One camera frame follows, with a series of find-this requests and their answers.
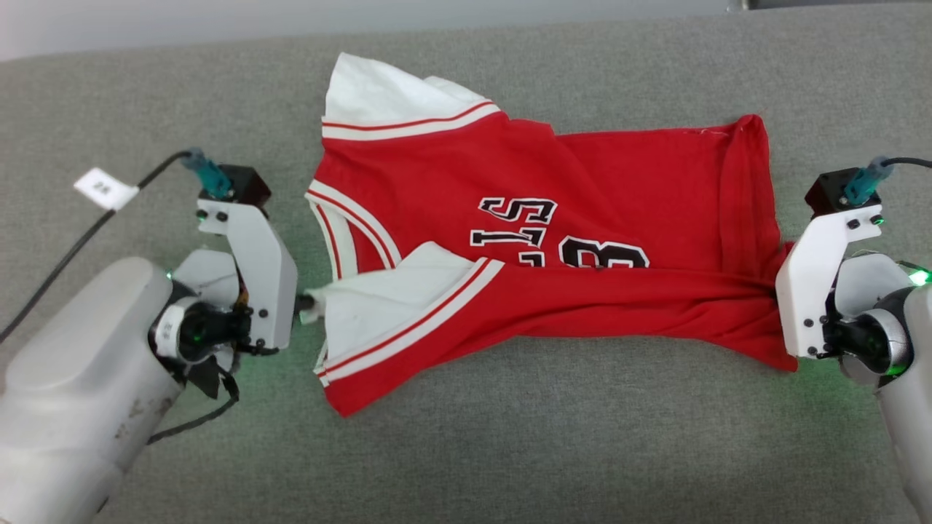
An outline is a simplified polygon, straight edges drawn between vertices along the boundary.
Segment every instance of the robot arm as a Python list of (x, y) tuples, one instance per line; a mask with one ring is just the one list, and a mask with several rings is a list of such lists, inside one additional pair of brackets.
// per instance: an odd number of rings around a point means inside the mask
[(814, 218), (777, 275), (777, 300), (790, 354), (837, 358), (845, 376), (874, 388), (906, 494), (932, 524), (932, 286), (916, 286), (886, 255), (843, 261), (848, 243), (881, 233), (874, 188), (888, 167), (876, 159), (819, 176), (806, 195)]
[(297, 270), (251, 168), (192, 150), (197, 250), (173, 274), (141, 258), (88, 283), (13, 359), (0, 397), (0, 522), (89, 522), (188, 382), (216, 398), (241, 353), (288, 346)]

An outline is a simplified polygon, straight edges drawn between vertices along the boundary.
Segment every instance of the black wire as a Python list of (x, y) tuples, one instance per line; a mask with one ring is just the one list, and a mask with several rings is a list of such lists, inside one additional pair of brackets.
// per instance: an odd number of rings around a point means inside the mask
[(226, 388), (226, 391), (230, 393), (230, 398), (226, 401), (226, 404), (223, 404), (222, 406), (218, 407), (214, 411), (211, 411), (207, 415), (200, 417), (199, 419), (194, 419), (191, 422), (186, 422), (180, 426), (175, 426), (169, 430), (158, 432), (152, 435), (149, 437), (149, 441), (145, 443), (147, 446), (152, 446), (159, 440), (163, 440), (170, 436), (175, 436), (179, 433), (186, 432), (187, 430), (193, 430), (198, 426), (210, 422), (226, 413), (231, 407), (233, 407), (234, 404), (240, 401), (240, 387), (237, 386), (236, 380), (233, 379), (233, 376), (222, 367), (217, 367), (217, 369), (220, 371), (220, 374), (224, 376), (224, 387)]
[[(164, 172), (169, 167), (169, 165), (171, 165), (172, 162), (182, 157), (189, 157), (189, 156), (191, 156), (191, 153), (187, 151), (179, 151), (175, 153), (174, 155), (171, 155), (170, 157), (165, 159), (165, 161), (158, 164), (158, 166), (154, 170), (152, 170), (151, 173), (146, 175), (143, 181), (140, 182), (137, 185), (137, 187), (139, 187), (139, 189), (142, 191), (153, 180), (155, 180), (157, 176), (162, 174), (162, 172)], [(4, 342), (6, 342), (7, 338), (9, 338), (9, 336), (13, 333), (13, 331), (17, 327), (19, 327), (20, 324), (22, 324), (22, 321), (26, 318), (27, 315), (29, 315), (30, 311), (33, 310), (35, 305), (38, 304), (39, 300), (42, 299), (42, 295), (44, 295), (48, 291), (51, 285), (55, 282), (55, 279), (57, 279), (59, 275), (62, 273), (65, 266), (67, 266), (68, 263), (71, 262), (71, 259), (74, 258), (75, 255), (77, 255), (79, 251), (81, 251), (81, 248), (83, 248), (84, 245), (88, 243), (88, 241), (90, 241), (91, 237), (97, 234), (97, 231), (99, 231), (103, 227), (103, 225), (107, 223), (108, 220), (113, 218), (114, 214), (117, 214), (117, 212), (113, 210), (104, 213), (103, 216), (98, 218), (97, 222), (95, 222), (94, 225), (91, 226), (90, 229), (88, 229), (86, 233), (81, 235), (81, 238), (77, 239), (77, 242), (75, 242), (75, 245), (71, 247), (68, 253), (62, 258), (61, 261), (59, 261), (59, 263), (55, 266), (55, 268), (51, 271), (51, 273), (48, 274), (45, 281), (42, 282), (42, 285), (39, 286), (39, 288), (35, 291), (35, 293), (33, 293), (33, 296), (29, 299), (29, 301), (26, 302), (26, 305), (22, 307), (20, 312), (9, 323), (9, 325), (7, 325), (7, 327), (4, 328), (3, 333), (0, 333), (0, 344), (3, 344)]]
[(882, 167), (893, 164), (912, 164), (914, 166), (923, 166), (924, 168), (932, 169), (932, 160), (914, 159), (912, 157), (896, 157), (894, 159), (886, 159), (880, 163)]

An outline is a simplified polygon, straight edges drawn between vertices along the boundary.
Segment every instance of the gray tablecloth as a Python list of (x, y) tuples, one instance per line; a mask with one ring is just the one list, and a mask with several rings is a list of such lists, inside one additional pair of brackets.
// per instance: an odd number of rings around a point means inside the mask
[[(787, 9), (425, 34), (313, 36), (0, 64), (0, 321), (101, 213), (92, 166), (135, 181), (200, 145), (253, 165), (302, 285), (329, 278), (303, 199), (339, 51), (449, 78), (557, 131), (763, 116), (778, 218), (805, 227), (821, 172), (932, 155), (932, 7)], [(932, 262), (932, 173), (884, 184), (863, 246)], [(0, 365), (109, 262), (177, 265), (203, 243), (179, 168), (108, 225), (0, 348)], [(516, 339), (429, 370), (340, 419), (311, 368), (319, 327), (247, 362), (242, 402), (147, 449), (100, 522), (912, 523), (870, 391), (828, 362), (797, 374), (705, 343)], [(215, 406), (186, 393), (166, 424)]]

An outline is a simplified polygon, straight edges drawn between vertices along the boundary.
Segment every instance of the white sticker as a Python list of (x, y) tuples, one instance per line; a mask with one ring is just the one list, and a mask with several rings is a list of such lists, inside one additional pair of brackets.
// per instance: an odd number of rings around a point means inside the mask
[(100, 168), (77, 179), (75, 189), (106, 210), (119, 211), (139, 193), (139, 187), (127, 186)]

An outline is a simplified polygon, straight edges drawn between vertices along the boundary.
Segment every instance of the green light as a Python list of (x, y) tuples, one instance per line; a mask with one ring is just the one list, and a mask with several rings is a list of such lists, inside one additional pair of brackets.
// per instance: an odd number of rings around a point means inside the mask
[(916, 285), (925, 285), (929, 281), (929, 274), (925, 271), (919, 270), (910, 275), (910, 280)]

